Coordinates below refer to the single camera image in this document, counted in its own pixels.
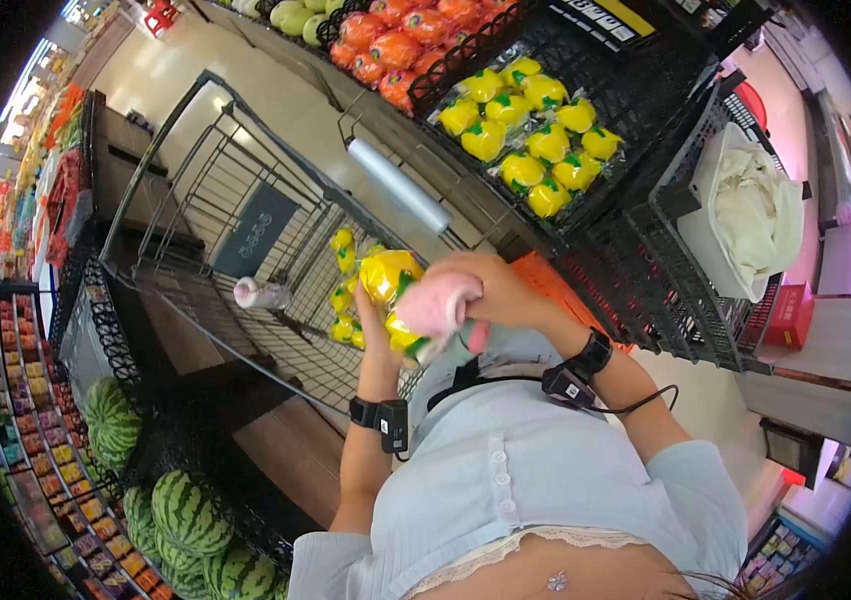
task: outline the woman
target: woman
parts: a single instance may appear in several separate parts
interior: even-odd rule
[[[480,278],[467,310],[492,322],[483,378],[541,374],[581,353],[592,332],[536,294],[497,256],[458,253],[425,277]],[[400,359],[359,286],[366,353],[357,396],[397,396]],[[342,454],[342,502],[329,531],[295,542],[290,600],[695,597],[722,589],[746,551],[746,516],[711,443],[692,440],[661,397],[621,417],[548,401],[507,379],[429,400],[456,367],[440,357],[409,404],[407,464],[392,473],[379,432],[355,424]],[[611,409],[655,383],[614,350],[592,378]]]

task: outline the shopping cart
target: shopping cart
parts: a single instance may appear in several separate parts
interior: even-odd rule
[[[229,99],[216,102],[218,114],[165,186],[167,193],[145,195],[151,222],[140,231],[123,227],[130,207],[143,202],[138,188],[154,177],[148,170],[156,152],[206,86]],[[374,238],[390,249],[413,250],[272,132],[221,77],[204,71],[139,163],[99,258],[121,282],[158,294],[265,376],[344,412],[362,352],[328,334],[336,318],[329,296],[345,279],[328,245],[339,228],[352,230],[358,248]],[[438,235],[450,248],[464,246],[451,231]],[[232,291],[242,276],[288,286],[291,304],[240,308]],[[404,398],[419,377],[414,369],[402,374]]]

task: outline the red box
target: red box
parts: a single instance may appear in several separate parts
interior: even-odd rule
[[[776,346],[788,346],[801,349],[812,322],[812,309],[815,296],[808,282],[802,285],[783,285],[779,287],[779,296],[769,316],[769,326],[765,330],[763,342]]]

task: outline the cart sign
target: cart sign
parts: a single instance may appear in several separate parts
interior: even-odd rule
[[[234,278],[253,277],[298,208],[274,187],[260,184],[216,253],[212,268]]]
[[[549,8],[587,31],[612,52],[634,45],[655,31],[618,0],[552,0]]]

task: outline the lace trim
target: lace trim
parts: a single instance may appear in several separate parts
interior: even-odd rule
[[[535,534],[547,540],[562,540],[566,544],[578,548],[586,548],[588,546],[621,548],[629,544],[646,545],[648,543],[640,537],[627,534],[623,531],[609,531],[607,529],[592,527],[541,526],[523,529],[508,537],[503,537],[502,539],[497,539],[480,546],[455,562],[440,568],[416,583],[415,587],[402,596],[401,600],[409,600],[409,598],[412,598],[416,594],[429,591],[446,582],[462,581],[482,567],[498,563],[510,553],[518,550],[522,538],[528,534]]]

